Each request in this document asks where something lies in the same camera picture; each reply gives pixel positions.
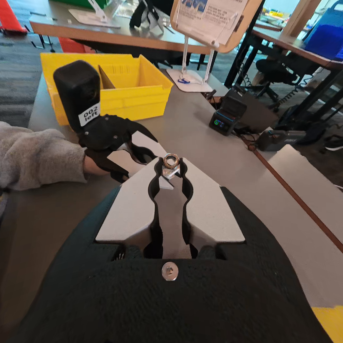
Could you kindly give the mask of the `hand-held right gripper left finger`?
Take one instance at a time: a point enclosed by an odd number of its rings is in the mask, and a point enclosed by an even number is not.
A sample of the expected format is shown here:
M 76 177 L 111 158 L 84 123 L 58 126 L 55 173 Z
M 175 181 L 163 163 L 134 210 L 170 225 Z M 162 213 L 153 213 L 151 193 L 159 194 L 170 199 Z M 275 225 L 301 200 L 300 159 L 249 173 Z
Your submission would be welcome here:
M 157 157 L 125 181 L 95 238 L 98 243 L 137 246 L 145 258 L 161 259 L 163 233 L 155 201 L 163 159 Z

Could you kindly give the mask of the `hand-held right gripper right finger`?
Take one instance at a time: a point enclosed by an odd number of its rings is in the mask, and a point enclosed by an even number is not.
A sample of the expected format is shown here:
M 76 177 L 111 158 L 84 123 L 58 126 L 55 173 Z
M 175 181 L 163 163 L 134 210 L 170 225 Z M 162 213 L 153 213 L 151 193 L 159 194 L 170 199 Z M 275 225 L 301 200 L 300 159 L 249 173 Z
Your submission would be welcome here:
M 186 158 L 180 160 L 182 236 L 191 251 L 222 243 L 243 243 L 245 237 L 221 186 Z

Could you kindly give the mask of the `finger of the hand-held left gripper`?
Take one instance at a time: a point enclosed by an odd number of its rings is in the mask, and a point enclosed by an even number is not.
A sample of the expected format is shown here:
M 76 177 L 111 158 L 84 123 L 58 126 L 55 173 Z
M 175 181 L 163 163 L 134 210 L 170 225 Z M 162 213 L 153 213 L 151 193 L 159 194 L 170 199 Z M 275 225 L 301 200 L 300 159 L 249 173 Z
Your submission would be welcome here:
M 111 152 L 107 157 L 111 162 L 115 163 L 119 167 L 123 168 L 128 172 L 128 177 L 131 178 L 141 169 L 143 169 L 147 163 L 140 163 L 132 157 L 127 150 L 118 150 Z M 167 181 L 163 176 L 159 177 L 159 186 L 162 189 L 173 190 L 174 186 Z
M 131 136 L 131 157 L 139 164 L 148 164 L 157 157 L 164 158 L 167 155 L 160 143 L 136 131 Z

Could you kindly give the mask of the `silver hex nut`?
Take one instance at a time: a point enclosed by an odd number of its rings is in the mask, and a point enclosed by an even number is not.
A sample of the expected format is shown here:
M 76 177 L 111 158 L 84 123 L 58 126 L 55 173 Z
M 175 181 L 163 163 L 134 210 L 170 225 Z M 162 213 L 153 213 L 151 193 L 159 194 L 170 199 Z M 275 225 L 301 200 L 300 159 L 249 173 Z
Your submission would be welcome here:
M 167 169 L 175 169 L 179 165 L 179 157 L 176 154 L 168 153 L 163 157 L 163 164 Z

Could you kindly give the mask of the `silver bolt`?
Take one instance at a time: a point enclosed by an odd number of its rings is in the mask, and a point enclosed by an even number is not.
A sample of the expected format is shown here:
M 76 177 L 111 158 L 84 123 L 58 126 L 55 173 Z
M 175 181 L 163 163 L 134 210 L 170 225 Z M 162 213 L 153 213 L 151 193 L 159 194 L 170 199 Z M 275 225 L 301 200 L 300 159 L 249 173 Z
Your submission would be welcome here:
M 163 167 L 162 169 L 162 174 L 161 174 L 165 179 L 171 180 L 174 177 L 181 177 L 180 174 L 180 165 L 176 166 L 173 169 L 169 169 L 166 167 Z

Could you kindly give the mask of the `person's left forearm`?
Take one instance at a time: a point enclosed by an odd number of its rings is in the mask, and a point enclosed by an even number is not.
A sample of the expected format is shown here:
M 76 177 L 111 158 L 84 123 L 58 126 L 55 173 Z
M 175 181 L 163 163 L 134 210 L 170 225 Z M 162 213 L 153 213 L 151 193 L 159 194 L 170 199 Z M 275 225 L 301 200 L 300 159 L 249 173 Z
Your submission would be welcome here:
M 86 183 L 84 149 L 56 129 L 34 132 L 0 122 L 1 189 L 25 191 L 58 182 Z

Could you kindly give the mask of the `person's left hand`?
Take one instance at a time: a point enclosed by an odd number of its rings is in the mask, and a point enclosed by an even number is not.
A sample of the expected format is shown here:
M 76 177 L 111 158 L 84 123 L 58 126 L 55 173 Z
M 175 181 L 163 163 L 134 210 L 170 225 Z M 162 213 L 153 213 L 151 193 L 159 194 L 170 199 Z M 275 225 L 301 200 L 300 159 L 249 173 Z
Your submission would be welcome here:
M 96 175 L 96 176 L 106 176 L 110 173 L 99 168 L 96 163 L 87 155 L 84 156 L 83 160 L 83 172 L 84 174 Z

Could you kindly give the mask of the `black bin divider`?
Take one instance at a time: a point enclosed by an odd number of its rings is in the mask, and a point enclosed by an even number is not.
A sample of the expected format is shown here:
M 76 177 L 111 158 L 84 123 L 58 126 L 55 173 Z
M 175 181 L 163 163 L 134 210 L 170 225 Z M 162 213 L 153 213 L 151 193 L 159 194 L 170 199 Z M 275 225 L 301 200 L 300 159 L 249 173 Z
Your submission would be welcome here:
M 102 69 L 100 65 L 98 65 L 98 71 L 99 71 L 100 80 L 101 80 L 101 89 L 104 89 L 104 90 L 115 89 L 116 87 L 114 86 L 114 84 L 106 75 L 105 71 Z

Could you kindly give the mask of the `long work table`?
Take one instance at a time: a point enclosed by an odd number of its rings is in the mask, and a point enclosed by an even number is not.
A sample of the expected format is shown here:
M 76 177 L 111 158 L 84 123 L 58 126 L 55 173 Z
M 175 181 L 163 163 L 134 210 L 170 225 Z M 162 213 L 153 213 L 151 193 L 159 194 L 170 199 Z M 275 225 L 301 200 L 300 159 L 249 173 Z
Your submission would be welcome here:
M 160 50 L 183 52 L 184 35 L 158 28 L 149 31 L 148 28 L 129 28 L 129 19 L 115 17 L 114 24 L 119 28 L 86 25 L 79 23 L 69 12 L 70 9 L 84 10 L 77 6 L 55 1 L 44 1 L 43 10 L 35 10 L 29 22 L 33 32 L 53 37 L 96 41 L 101 43 L 137 46 Z

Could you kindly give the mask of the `white board stand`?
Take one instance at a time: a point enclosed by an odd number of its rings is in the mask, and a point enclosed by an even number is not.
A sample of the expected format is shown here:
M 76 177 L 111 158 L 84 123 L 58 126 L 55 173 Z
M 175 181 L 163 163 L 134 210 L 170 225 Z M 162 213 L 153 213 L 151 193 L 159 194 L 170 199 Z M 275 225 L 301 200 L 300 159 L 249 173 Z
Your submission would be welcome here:
M 69 9 L 69 13 L 81 24 L 106 27 L 106 28 L 120 28 L 114 22 L 114 16 L 119 7 L 125 0 L 111 0 L 102 9 L 94 0 L 89 0 L 88 3 L 92 6 L 93 11 Z
M 167 74 L 170 76 L 174 84 L 179 90 L 186 93 L 208 93 L 212 91 L 212 88 L 208 85 L 208 78 L 210 74 L 210 66 L 214 56 L 214 46 L 209 42 L 208 37 L 203 35 L 203 32 L 199 31 L 196 27 L 195 16 L 191 18 L 189 15 L 194 14 L 194 12 L 187 10 L 182 6 L 181 3 L 178 4 L 177 9 L 174 11 L 171 18 L 172 27 L 179 33 L 184 35 L 184 45 L 183 45 L 183 57 L 182 57 L 182 68 L 177 70 L 174 68 L 166 69 Z M 205 71 L 205 76 L 201 77 L 196 71 L 187 70 L 187 53 L 189 39 L 199 42 L 202 45 L 207 46 L 210 49 L 209 62 Z M 191 79 L 193 82 L 191 84 L 181 84 L 177 80 L 179 77 L 185 77 Z

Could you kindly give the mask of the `green bin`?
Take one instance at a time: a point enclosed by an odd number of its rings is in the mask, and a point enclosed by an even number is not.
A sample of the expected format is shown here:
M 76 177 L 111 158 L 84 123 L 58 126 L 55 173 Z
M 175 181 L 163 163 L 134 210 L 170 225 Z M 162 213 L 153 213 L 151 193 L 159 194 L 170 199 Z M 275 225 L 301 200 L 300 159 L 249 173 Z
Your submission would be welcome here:
M 53 0 L 53 1 L 64 3 L 67 5 L 78 6 L 81 8 L 87 8 L 87 9 L 93 8 L 88 0 Z M 110 1 L 109 0 L 95 0 L 95 2 L 99 5 L 101 9 L 104 9 Z

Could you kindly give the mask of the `black charging case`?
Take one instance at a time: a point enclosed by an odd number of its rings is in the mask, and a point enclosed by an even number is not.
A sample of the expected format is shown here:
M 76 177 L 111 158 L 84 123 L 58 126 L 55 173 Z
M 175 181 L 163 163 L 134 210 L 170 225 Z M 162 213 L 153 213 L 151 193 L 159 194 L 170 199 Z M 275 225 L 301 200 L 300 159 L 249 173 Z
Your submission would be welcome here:
M 229 136 L 246 112 L 247 106 L 232 96 L 224 97 L 209 122 L 209 127 L 221 135 Z

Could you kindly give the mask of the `black grey tool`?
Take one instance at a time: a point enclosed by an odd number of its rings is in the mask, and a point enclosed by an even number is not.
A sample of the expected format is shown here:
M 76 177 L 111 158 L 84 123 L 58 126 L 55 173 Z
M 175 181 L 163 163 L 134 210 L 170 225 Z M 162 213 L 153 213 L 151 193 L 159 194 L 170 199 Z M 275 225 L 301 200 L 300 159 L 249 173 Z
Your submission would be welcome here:
M 163 21 L 159 12 L 150 0 L 141 0 L 131 16 L 130 28 L 139 28 L 142 23 L 148 22 L 149 30 L 158 27 L 164 33 Z

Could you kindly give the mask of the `orange traffic cone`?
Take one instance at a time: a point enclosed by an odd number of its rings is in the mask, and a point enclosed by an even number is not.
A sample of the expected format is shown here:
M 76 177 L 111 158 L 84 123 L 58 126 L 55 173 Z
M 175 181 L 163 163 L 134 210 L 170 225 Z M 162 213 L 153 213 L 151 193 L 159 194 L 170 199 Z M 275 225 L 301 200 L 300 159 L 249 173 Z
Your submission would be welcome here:
M 28 30 L 19 23 L 7 0 L 0 1 L 0 28 L 3 33 L 26 35 Z

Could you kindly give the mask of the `grey power bank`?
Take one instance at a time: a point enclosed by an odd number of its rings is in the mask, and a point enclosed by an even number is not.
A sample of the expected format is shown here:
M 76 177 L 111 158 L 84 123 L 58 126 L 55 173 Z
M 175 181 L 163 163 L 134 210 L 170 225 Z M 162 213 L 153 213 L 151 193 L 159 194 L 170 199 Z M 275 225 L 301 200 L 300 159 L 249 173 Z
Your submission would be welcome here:
M 274 130 L 263 131 L 256 141 L 256 146 L 263 152 L 277 152 L 285 145 L 294 145 L 306 136 L 305 131 Z

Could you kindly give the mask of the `dark grey case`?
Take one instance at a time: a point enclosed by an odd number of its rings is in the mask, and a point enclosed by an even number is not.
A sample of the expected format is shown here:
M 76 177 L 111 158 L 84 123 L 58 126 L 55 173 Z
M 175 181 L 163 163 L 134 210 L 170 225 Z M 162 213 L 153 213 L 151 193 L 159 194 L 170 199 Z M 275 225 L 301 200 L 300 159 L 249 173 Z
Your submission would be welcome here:
M 245 113 L 239 120 L 239 124 L 242 126 L 249 127 L 255 133 L 261 133 L 277 123 L 278 116 L 251 95 L 251 93 L 246 92 L 243 94 L 242 91 L 231 88 L 228 94 L 247 106 Z

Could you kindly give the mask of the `black office chair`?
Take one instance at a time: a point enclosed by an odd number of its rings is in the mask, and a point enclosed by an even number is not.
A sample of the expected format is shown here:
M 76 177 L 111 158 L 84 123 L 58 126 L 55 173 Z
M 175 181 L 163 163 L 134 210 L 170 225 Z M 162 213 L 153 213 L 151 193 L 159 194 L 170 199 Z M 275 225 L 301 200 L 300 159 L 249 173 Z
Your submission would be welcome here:
M 282 83 L 286 85 L 297 86 L 301 78 L 297 73 L 295 73 L 293 70 L 290 70 L 283 63 L 275 60 L 261 59 L 258 60 L 255 65 L 257 70 L 263 74 L 263 78 L 261 80 L 261 90 L 256 95 L 256 98 L 260 98 L 262 95 L 267 94 L 273 101 L 273 104 L 269 107 L 269 109 L 272 109 L 274 112 L 278 112 L 281 103 L 284 100 L 288 100 L 290 97 L 292 97 L 292 95 L 289 93 L 283 99 L 279 99 L 279 96 L 270 88 L 270 85 L 272 83 Z

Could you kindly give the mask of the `wooden display board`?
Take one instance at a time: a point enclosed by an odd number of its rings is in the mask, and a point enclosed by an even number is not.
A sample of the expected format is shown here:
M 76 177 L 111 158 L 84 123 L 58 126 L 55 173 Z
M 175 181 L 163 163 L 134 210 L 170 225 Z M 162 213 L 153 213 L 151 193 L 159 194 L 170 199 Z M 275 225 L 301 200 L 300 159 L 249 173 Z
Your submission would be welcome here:
M 216 52 L 219 53 L 228 53 L 232 51 L 242 39 L 243 34 L 248 29 L 249 25 L 252 23 L 252 20 L 257 14 L 259 6 L 261 5 L 262 1 L 258 0 L 248 0 L 248 3 L 243 11 L 242 18 L 239 19 L 238 24 L 236 25 L 234 32 L 230 36 L 229 40 L 225 45 L 220 45 L 219 48 L 214 48 Z M 170 14 L 170 20 L 173 16 L 174 11 L 177 8 L 178 1 L 174 1 L 173 8 Z

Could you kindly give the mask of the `wooden top desk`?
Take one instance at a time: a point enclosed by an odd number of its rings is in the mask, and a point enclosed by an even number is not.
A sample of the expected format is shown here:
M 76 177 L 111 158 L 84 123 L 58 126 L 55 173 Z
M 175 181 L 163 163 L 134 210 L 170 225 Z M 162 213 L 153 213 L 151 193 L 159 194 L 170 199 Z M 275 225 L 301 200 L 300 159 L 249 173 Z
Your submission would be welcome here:
M 224 83 L 225 87 L 231 88 L 236 76 L 238 76 L 238 83 L 242 83 L 242 80 L 247 74 L 258 50 L 268 56 L 279 57 L 280 59 L 283 58 L 285 60 L 286 56 L 276 53 L 276 50 L 270 50 L 270 48 L 263 45 L 263 40 L 273 43 L 274 46 L 277 46 L 280 49 L 291 51 L 296 55 L 314 62 L 330 71 L 330 74 L 293 111 L 294 122 L 298 123 L 300 122 L 301 117 L 305 115 L 306 111 L 309 110 L 317 100 L 319 100 L 331 85 L 342 78 L 342 62 L 329 60 L 320 55 L 304 50 L 303 43 L 294 37 L 268 29 L 250 27 L 244 36 L 242 45 L 226 77 Z

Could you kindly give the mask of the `blue bag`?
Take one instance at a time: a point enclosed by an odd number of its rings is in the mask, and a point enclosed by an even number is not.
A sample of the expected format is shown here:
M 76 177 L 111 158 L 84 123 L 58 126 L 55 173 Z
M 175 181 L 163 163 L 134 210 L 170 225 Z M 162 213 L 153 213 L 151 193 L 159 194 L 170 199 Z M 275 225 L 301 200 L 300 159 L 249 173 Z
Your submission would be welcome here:
M 304 41 L 303 49 L 333 61 L 343 61 L 343 1 L 329 7 Z

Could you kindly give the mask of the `wooden post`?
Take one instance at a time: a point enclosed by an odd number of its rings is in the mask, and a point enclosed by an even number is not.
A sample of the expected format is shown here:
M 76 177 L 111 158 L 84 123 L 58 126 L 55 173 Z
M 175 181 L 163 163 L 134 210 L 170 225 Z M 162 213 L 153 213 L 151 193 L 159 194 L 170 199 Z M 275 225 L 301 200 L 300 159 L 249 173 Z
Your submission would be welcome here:
M 302 32 L 307 22 L 312 18 L 316 8 L 321 0 L 301 0 L 292 13 L 285 28 L 283 28 L 281 35 L 298 37 Z

